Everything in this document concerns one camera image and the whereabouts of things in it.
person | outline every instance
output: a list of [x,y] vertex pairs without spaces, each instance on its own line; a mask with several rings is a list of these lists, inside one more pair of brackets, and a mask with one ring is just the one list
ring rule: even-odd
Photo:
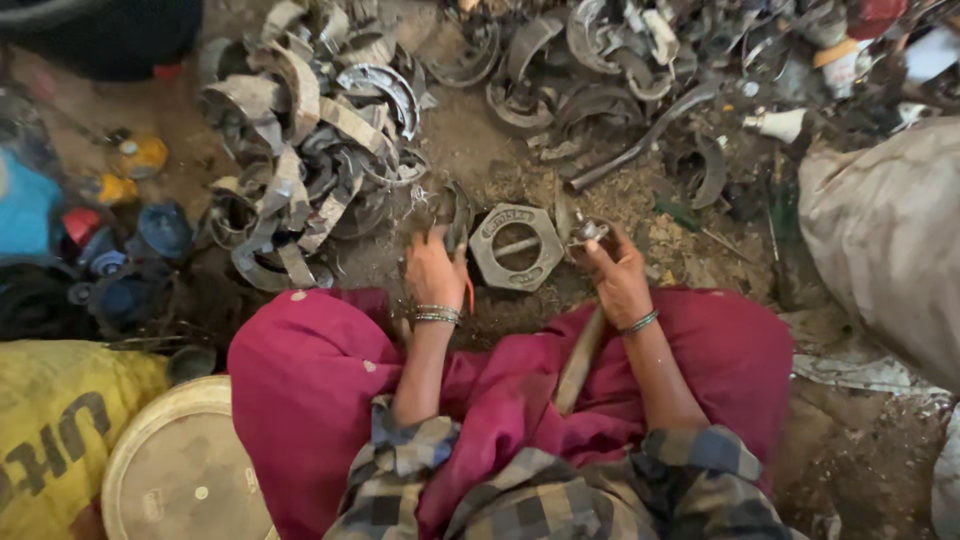
[[405,354],[374,330],[378,301],[346,291],[282,295],[231,345],[234,424],[280,537],[803,538],[756,486],[789,379],[773,314],[729,291],[651,291],[614,228],[612,254],[585,246],[611,337],[564,417],[552,392],[594,307],[451,354],[468,276],[443,233],[406,252]]

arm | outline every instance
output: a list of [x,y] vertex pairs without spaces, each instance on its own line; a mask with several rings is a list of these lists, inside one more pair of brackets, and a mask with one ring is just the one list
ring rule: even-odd
[[450,457],[459,434],[460,425],[446,416],[401,427],[390,398],[374,398],[371,441],[350,465],[337,521],[324,540],[418,538],[420,491]]
[[[587,256],[600,302],[618,329],[628,329],[654,309],[643,256],[614,228],[616,262],[596,242]],[[753,486],[760,464],[740,439],[711,426],[686,385],[657,321],[624,336],[640,388],[649,434],[630,455],[643,488],[635,491],[665,529],[663,538],[803,538],[780,522]]]
[[[428,234],[414,234],[406,253],[406,281],[417,306],[459,311],[467,289],[467,246],[457,246],[451,261],[444,247],[445,232],[446,227],[440,226]],[[407,363],[394,397],[394,416],[401,426],[437,416],[446,345],[451,335],[453,325],[446,322],[418,321],[414,326]]]
[[[653,312],[654,305],[644,277],[643,256],[621,229],[614,227],[612,233],[617,242],[617,261],[592,240],[587,243],[587,257],[607,318],[619,330],[625,330]],[[623,344],[651,430],[709,426],[677,367],[660,323],[654,321],[628,333]]]
[[[418,306],[460,310],[467,288],[467,246],[454,260],[444,249],[445,228],[414,234],[407,249],[406,281]],[[415,539],[420,491],[453,451],[460,425],[438,416],[446,345],[453,325],[419,321],[392,399],[372,404],[371,441],[353,460],[336,523],[324,535],[334,540]]]

checkered shirt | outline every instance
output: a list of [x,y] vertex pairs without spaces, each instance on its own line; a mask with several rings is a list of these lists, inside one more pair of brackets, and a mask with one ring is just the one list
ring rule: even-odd
[[[414,512],[460,425],[438,416],[398,429],[390,398],[372,403],[372,436],[350,466],[327,540],[419,537]],[[653,430],[619,461],[577,470],[525,448],[460,501],[444,540],[532,538],[804,539],[751,482],[757,459],[732,431]]]

hand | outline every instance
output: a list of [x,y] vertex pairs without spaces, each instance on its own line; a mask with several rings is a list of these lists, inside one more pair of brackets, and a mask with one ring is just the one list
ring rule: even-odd
[[617,244],[617,261],[600,244],[588,240],[588,268],[607,319],[618,329],[626,330],[650,314],[654,306],[643,272],[643,255],[619,226],[611,227],[611,234]]
[[414,233],[407,248],[406,280],[418,306],[452,307],[464,305],[467,289],[467,245],[457,246],[453,260],[444,247],[446,225],[435,226],[427,234]]

yellow sack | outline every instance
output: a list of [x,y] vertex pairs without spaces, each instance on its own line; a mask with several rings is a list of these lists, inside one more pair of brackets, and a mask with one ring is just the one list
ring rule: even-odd
[[165,363],[89,341],[0,343],[0,538],[97,536],[109,453],[167,389]]

